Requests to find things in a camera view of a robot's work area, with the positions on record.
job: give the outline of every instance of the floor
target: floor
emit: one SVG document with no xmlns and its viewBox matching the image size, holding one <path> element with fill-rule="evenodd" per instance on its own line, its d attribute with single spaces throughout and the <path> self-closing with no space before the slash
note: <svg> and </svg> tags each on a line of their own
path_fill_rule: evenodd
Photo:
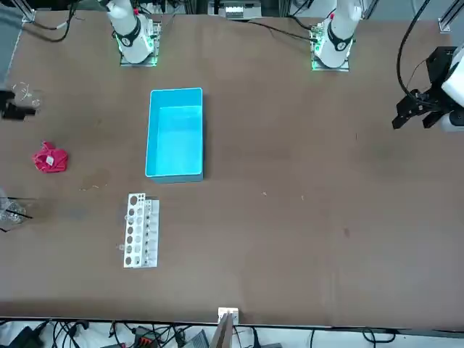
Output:
<svg viewBox="0 0 464 348">
<path fill-rule="evenodd" d="M 435 20 L 451 4 L 452 0 L 434 0 L 430 3 L 428 9 L 424 12 L 422 18 Z M 303 17 L 325 17 L 335 7 L 336 0 L 315 0 L 310 9 L 301 12 Z M 421 0 L 416 0 L 415 7 L 419 7 Z M 292 5 L 291 12 L 297 8 Z M 413 17 L 413 5 L 405 0 L 380 0 L 372 20 L 410 20 Z M 18 35 L 20 33 L 21 16 L 15 9 L 6 8 L 0 5 L 0 86 L 5 81 L 8 73 L 9 64 L 12 54 L 15 50 Z M 464 14 L 461 13 L 452 26 L 453 44 L 462 43 L 462 33 L 464 33 Z M 8 344 L 20 332 L 20 330 L 29 325 L 34 328 L 39 323 L 34 322 L 16 322 L 0 326 L 0 344 Z M 46 341 L 46 346 L 51 345 L 51 325 L 48 325 L 42 335 Z M 187 330 L 186 335 L 193 337 L 202 328 L 194 327 Z M 214 328 L 204 327 L 205 333 L 210 341 L 214 334 Z M 91 327 L 76 339 L 82 348 L 86 347 L 105 347 L 115 344 L 114 338 L 108 338 L 109 324 L 94 323 Z M 130 343 L 133 336 L 124 326 L 118 326 L 118 337 L 121 342 Z M 248 347 L 252 344 L 252 332 L 249 328 L 239 328 L 239 336 L 242 347 Z M 281 343 L 283 347 L 303 348 L 309 347 L 310 331 L 302 329 L 279 329 L 279 328 L 259 328 L 258 335 L 261 344 Z M 378 335 L 378 339 L 388 338 L 386 335 Z M 233 338 L 233 346 L 240 347 L 236 337 Z M 349 332 L 328 332 L 316 331 L 314 336 L 314 347 L 371 347 L 372 344 L 364 340 L 360 333 Z M 390 347 L 464 347 L 462 339 L 437 338 L 425 336 L 398 336 L 394 342 L 389 344 Z"/>
<path fill-rule="evenodd" d="M 0 344 L 9 344 L 18 333 L 26 326 L 34 329 L 41 322 L 14 322 L 7 323 L 0 327 Z M 53 323 L 48 324 L 42 331 L 41 339 L 45 343 L 45 347 L 50 347 L 53 338 Z M 88 347 L 108 347 L 116 344 L 115 338 L 108 338 L 110 330 L 109 323 L 91 323 L 89 329 L 86 331 L 79 330 L 78 335 L 75 337 L 77 343 L 81 348 Z M 136 324 L 129 324 L 131 328 L 135 328 Z M 186 340 L 193 338 L 201 330 L 204 330 L 208 342 L 211 342 L 215 332 L 214 326 L 194 326 L 186 330 Z M 236 335 L 232 339 L 233 348 L 245 348 L 253 345 L 253 333 L 250 328 L 237 327 L 237 332 L 240 336 L 240 343 Z M 283 329 L 283 328 L 258 328 L 257 335 L 260 344 L 277 344 L 280 343 L 283 348 L 310 348 L 311 330 L 308 329 Z M 65 335 L 62 334 L 57 339 L 58 347 L 66 345 L 63 344 Z M 117 325 L 117 337 L 121 343 L 126 343 L 129 347 L 133 343 L 133 334 L 123 325 Z M 390 335 L 376 334 L 377 340 L 388 340 Z M 312 346 L 314 348 L 370 348 L 373 345 L 363 338 L 361 333 L 354 332 L 329 332 L 329 331 L 315 331 Z M 462 348 L 464 341 L 462 339 L 451 339 L 443 337 L 425 337 L 425 336 L 403 336 L 398 335 L 396 339 L 390 344 L 382 344 L 386 348 Z M 176 348 L 177 345 L 173 340 L 166 345 L 166 348 Z"/>
</svg>

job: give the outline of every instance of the pink rag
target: pink rag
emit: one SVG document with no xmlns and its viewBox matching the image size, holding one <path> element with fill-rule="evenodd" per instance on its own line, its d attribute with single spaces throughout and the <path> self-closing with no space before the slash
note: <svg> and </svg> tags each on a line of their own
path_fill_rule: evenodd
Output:
<svg viewBox="0 0 464 348">
<path fill-rule="evenodd" d="M 67 165 L 67 152 L 63 149 L 55 149 L 52 143 L 44 141 L 42 150 L 34 154 L 32 160 L 41 172 L 64 172 Z"/>
</svg>

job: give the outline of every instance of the black cable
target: black cable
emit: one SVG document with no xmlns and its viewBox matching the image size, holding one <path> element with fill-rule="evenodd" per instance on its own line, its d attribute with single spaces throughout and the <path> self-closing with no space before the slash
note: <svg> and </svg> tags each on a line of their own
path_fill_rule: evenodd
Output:
<svg viewBox="0 0 464 348">
<path fill-rule="evenodd" d="M 117 344 L 119 347 L 123 348 L 123 347 L 125 347 L 125 345 L 122 345 L 121 342 L 120 342 L 120 340 L 119 340 L 119 338 L 117 337 L 116 324 L 117 324 L 117 323 L 116 323 L 115 321 L 113 321 L 113 322 L 111 323 L 112 334 L 115 336 L 116 344 Z M 127 347 L 127 348 L 132 348 L 134 345 L 135 345 L 135 343 L 132 343 L 132 345 L 129 346 L 129 347 Z"/>
<path fill-rule="evenodd" d="M 23 218 L 33 219 L 32 216 L 29 216 L 29 215 L 26 215 L 26 214 L 21 214 L 20 212 L 15 212 L 14 210 L 5 209 L 5 212 L 9 212 L 10 214 L 15 214 L 15 215 L 18 215 L 18 216 L 22 216 Z"/>
<path fill-rule="evenodd" d="M 253 330 L 253 348 L 261 348 L 260 339 L 258 338 L 258 333 L 256 332 L 256 328 L 252 326 Z"/>
<path fill-rule="evenodd" d="M 45 30 L 58 30 L 59 29 L 57 26 L 56 27 L 47 27 L 46 25 L 43 25 L 41 23 L 37 23 L 36 21 L 32 22 L 31 24 L 35 25 L 36 27 L 38 27 L 40 29 L 45 29 Z"/>
<path fill-rule="evenodd" d="M 370 339 L 369 337 L 366 336 L 366 331 L 368 331 L 370 333 L 370 335 L 372 336 L 372 339 Z M 364 337 L 364 339 L 367 341 L 367 342 L 370 342 L 373 344 L 373 348 L 376 348 L 376 345 L 377 344 L 387 344 L 387 343 L 392 343 L 396 337 L 397 337 L 397 334 L 396 332 L 392 332 L 391 334 L 393 336 L 391 336 L 390 339 L 384 339 L 384 340 L 378 340 L 376 339 L 376 335 L 374 334 L 374 331 L 372 331 L 371 328 L 364 328 L 362 331 L 362 337 Z"/>
<path fill-rule="evenodd" d="M 59 321 L 57 321 L 53 327 L 53 344 L 51 345 L 51 348 L 58 348 L 58 345 L 57 345 L 57 339 L 59 337 L 59 335 L 61 334 L 61 332 L 63 331 L 63 326 L 60 328 L 60 330 L 58 331 L 58 334 L 55 334 L 57 332 L 57 326 L 58 324 L 60 324 Z"/>
<path fill-rule="evenodd" d="M 264 27 L 264 28 L 267 28 L 267 29 L 271 29 L 271 30 L 277 31 L 277 32 L 279 32 L 279 33 L 288 35 L 288 36 L 290 36 L 290 37 L 292 37 L 292 38 L 301 38 L 302 40 L 317 42 L 317 40 L 316 40 L 315 38 L 307 38 L 307 37 L 305 37 L 305 36 L 300 36 L 300 35 L 297 35 L 297 34 L 289 33 L 288 31 L 281 30 L 281 29 L 277 29 L 277 28 L 271 27 L 270 25 L 267 25 L 267 24 L 262 24 L 262 23 L 258 23 L 258 22 L 248 22 L 248 23 L 250 23 L 250 24 L 255 24 L 255 25 L 259 25 L 259 26 L 261 26 L 261 27 Z"/>
<path fill-rule="evenodd" d="M 310 340 L 310 348 L 312 348 L 312 340 L 314 339 L 314 333 L 315 333 L 315 330 L 312 330 L 311 340 Z"/>
<path fill-rule="evenodd" d="M 178 333 L 180 334 L 180 333 L 184 332 L 185 330 L 187 330 L 188 328 L 191 328 L 191 325 L 186 326 L 185 328 L 182 328 L 181 330 L 178 331 Z M 168 344 L 169 342 L 171 342 L 174 338 L 175 338 L 175 335 L 174 335 L 174 336 L 171 336 L 171 338 L 169 338 L 160 348 L 166 347 L 167 344 Z"/>
<path fill-rule="evenodd" d="M 306 4 L 307 4 L 307 9 L 309 9 L 313 2 L 314 0 L 306 0 L 305 2 L 303 2 L 303 4 L 301 4 L 300 7 L 298 7 L 298 10 L 295 11 L 292 16 L 296 15 L 303 7 L 305 7 Z"/>
<path fill-rule="evenodd" d="M 399 49 L 398 49 L 398 57 L 397 57 L 397 77 L 398 77 L 398 83 L 399 83 L 399 86 L 401 87 L 401 89 L 406 93 L 407 96 L 409 96 L 415 103 L 419 104 L 419 105 L 423 105 L 424 107 L 437 107 L 436 104 L 434 103 L 428 103 L 427 101 L 423 101 L 423 100 L 420 100 L 419 98 L 417 98 L 416 96 L 414 96 L 411 92 L 408 91 L 408 89 L 406 88 L 405 84 L 403 83 L 403 79 L 401 77 L 401 57 L 402 57 L 402 54 L 403 54 L 403 49 L 405 47 L 405 44 L 406 44 L 406 40 L 407 38 L 409 37 L 409 35 L 411 34 L 411 31 L 413 30 L 414 28 L 414 25 L 416 24 L 416 22 L 418 21 L 419 17 L 421 16 L 422 12 L 424 9 L 426 9 L 428 3 L 430 2 L 431 0 L 425 0 L 422 4 L 422 6 L 420 7 L 420 9 L 418 10 L 418 13 L 416 13 L 416 15 L 414 16 L 413 18 L 413 21 L 411 22 L 411 24 L 409 25 L 409 28 L 406 30 L 406 33 L 405 33 L 405 36 L 403 37 L 403 39 L 401 40 L 401 44 L 399 45 Z"/>
<path fill-rule="evenodd" d="M 303 23 L 301 23 L 301 21 L 295 17 L 294 15 L 289 15 L 289 18 L 293 19 L 295 22 L 297 22 L 297 24 L 302 27 L 303 29 L 306 29 L 306 30 L 311 30 L 312 29 L 312 25 L 304 25 Z"/>
<path fill-rule="evenodd" d="M 336 8 L 334 8 L 332 11 L 330 11 L 330 12 L 327 14 L 326 19 L 329 18 L 329 17 L 331 16 L 331 14 L 333 14 L 333 13 L 335 12 L 335 10 L 336 10 Z"/>
<path fill-rule="evenodd" d="M 60 323 L 60 325 L 62 326 L 62 328 L 65 330 L 65 333 L 66 333 L 65 337 L 63 338 L 62 348 L 65 348 L 65 342 L 68 336 L 70 337 L 70 342 L 74 344 L 74 347 L 80 348 L 79 344 L 74 338 L 76 331 L 77 331 L 77 326 L 80 324 L 81 324 L 80 322 L 76 322 L 71 327 L 69 327 L 69 323 L 65 323 L 64 325 Z"/>
<path fill-rule="evenodd" d="M 40 36 L 40 35 L 38 37 L 42 38 L 45 41 L 55 42 L 55 43 L 65 40 L 66 37 L 67 37 L 67 34 L 70 32 L 71 19 L 75 15 L 75 11 L 76 11 L 75 8 L 76 8 L 76 3 L 72 2 L 71 5 L 70 5 L 70 10 L 68 12 L 68 16 L 67 16 L 65 33 L 60 38 L 47 38 L 46 36 Z"/>
<path fill-rule="evenodd" d="M 409 86 L 409 84 L 411 83 L 411 80 L 412 80 L 413 77 L 414 77 L 415 71 L 416 71 L 424 62 L 426 62 L 426 61 L 427 61 L 427 58 L 425 58 L 422 62 L 420 62 L 419 64 L 417 64 L 417 65 L 415 66 L 414 71 L 413 71 L 413 73 L 411 74 L 411 77 L 410 77 L 409 81 L 407 82 L 406 88 L 407 88 L 407 87 Z"/>
<path fill-rule="evenodd" d="M 237 340 L 239 341 L 239 346 L 240 346 L 240 348 L 243 348 L 243 347 L 241 346 L 241 341 L 240 341 L 239 332 L 237 331 L 237 327 L 236 327 L 235 325 L 233 326 L 233 329 L 235 330 L 235 334 L 237 335 Z"/>
</svg>

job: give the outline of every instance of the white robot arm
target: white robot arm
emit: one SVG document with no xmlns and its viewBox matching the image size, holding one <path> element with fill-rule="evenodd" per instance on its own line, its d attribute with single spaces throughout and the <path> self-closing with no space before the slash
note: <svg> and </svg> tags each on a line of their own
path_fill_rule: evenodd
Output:
<svg viewBox="0 0 464 348">
<path fill-rule="evenodd" d="M 100 0 L 100 4 L 107 8 L 121 54 L 128 62 L 143 62 L 154 52 L 153 22 L 143 14 L 135 14 L 130 0 Z"/>
<path fill-rule="evenodd" d="M 324 37 L 315 52 L 326 67 L 337 68 L 344 64 L 362 15 L 359 0 L 337 0 L 333 16 L 323 22 Z"/>
</svg>

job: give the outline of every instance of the table surface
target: table surface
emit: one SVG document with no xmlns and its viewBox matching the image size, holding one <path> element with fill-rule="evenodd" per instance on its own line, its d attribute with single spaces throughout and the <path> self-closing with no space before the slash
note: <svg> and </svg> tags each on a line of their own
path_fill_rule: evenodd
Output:
<svg viewBox="0 0 464 348">
<path fill-rule="evenodd" d="M 238 307 L 242 323 L 462 325 L 464 137 L 420 119 L 392 130 L 406 22 L 361 22 L 340 73 L 311 72 L 308 42 L 180 15 L 163 18 L 158 67 L 121 68 L 105 14 L 78 17 L 62 43 L 23 33 L 14 56 L 9 82 L 42 105 L 0 126 L 0 183 L 35 199 L 35 219 L 0 236 L 2 315 L 215 321 Z M 405 81 L 447 42 L 418 23 Z M 183 87 L 204 91 L 205 179 L 157 185 L 149 94 Z M 34 168 L 43 140 L 69 152 L 65 173 Z M 161 201 L 158 268 L 123 269 L 130 192 Z"/>
</svg>

